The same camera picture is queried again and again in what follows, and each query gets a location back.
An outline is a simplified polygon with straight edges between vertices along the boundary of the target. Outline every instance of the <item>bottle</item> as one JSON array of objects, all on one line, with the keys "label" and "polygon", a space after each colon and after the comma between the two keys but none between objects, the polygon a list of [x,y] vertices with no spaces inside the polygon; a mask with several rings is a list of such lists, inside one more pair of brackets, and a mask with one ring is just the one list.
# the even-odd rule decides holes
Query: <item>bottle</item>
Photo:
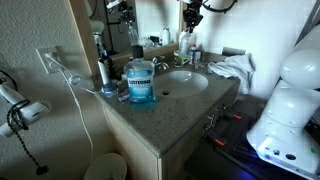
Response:
[{"label": "bottle", "polygon": [[150,107],[155,105],[153,89],[154,64],[143,58],[142,46],[132,46],[133,61],[124,67],[128,80],[130,104],[133,107]]},{"label": "bottle", "polygon": [[139,36],[137,30],[132,27],[132,25],[128,26],[128,37],[131,46],[135,46],[139,44]]},{"label": "bottle", "polygon": [[162,32],[162,45],[168,45],[170,43],[170,32],[169,28],[164,28]]},{"label": "bottle", "polygon": [[189,58],[189,39],[190,33],[186,33],[182,38],[179,44],[179,57],[180,58]]},{"label": "bottle", "polygon": [[192,44],[190,47],[190,57],[189,57],[189,64],[194,64],[196,60],[196,50],[197,47],[195,44]]}]

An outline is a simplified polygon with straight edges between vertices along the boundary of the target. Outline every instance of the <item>white sink basin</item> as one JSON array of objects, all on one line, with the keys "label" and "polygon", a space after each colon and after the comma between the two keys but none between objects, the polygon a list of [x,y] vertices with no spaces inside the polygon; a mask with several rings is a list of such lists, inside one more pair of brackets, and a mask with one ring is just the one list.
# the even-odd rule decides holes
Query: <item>white sink basin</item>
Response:
[{"label": "white sink basin", "polygon": [[154,91],[163,97],[188,97],[200,93],[207,86],[207,78],[192,71],[170,71],[154,78]]}]

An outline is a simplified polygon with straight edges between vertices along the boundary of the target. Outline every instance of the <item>mouthwash bottle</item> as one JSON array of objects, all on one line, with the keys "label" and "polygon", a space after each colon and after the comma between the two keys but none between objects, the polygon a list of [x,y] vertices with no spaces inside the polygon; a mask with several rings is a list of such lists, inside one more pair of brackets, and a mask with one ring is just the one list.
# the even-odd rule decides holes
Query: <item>mouthwash bottle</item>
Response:
[{"label": "mouthwash bottle", "polygon": [[153,90],[154,64],[143,58],[142,46],[132,46],[133,61],[124,67],[128,79],[130,104],[134,107],[150,107],[155,105]]}]

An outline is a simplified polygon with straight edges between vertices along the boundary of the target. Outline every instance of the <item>electrical outlet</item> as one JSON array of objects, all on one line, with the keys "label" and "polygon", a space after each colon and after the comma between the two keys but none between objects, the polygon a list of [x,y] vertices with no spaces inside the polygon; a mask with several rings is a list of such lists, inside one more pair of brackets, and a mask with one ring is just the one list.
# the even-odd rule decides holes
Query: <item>electrical outlet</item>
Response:
[{"label": "electrical outlet", "polygon": [[53,54],[53,57],[55,58],[56,61],[58,61],[60,64],[61,63],[61,59],[59,56],[59,52],[57,47],[47,47],[47,48],[38,48],[36,49],[40,60],[42,61],[42,64],[44,66],[44,68],[46,69],[47,74],[52,74],[52,73],[56,73],[59,72],[58,70],[54,70],[50,67],[50,63],[52,63],[53,61],[50,58],[47,58],[45,56],[46,53],[51,52]]}]

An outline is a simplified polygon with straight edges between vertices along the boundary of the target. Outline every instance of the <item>vanity counter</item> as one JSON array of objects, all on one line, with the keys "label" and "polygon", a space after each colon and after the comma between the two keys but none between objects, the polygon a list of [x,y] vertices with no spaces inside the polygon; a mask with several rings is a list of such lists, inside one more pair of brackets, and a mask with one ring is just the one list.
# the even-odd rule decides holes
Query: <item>vanity counter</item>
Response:
[{"label": "vanity counter", "polygon": [[162,158],[199,119],[207,115],[228,96],[235,97],[239,87],[238,78],[223,78],[216,74],[205,74],[203,68],[194,70],[191,65],[169,70],[189,70],[204,75],[208,87],[199,94],[185,98],[157,96],[156,105],[149,108],[133,108],[122,104],[117,96],[107,98],[96,94],[104,108],[107,108],[128,131],[132,133],[157,158]]}]

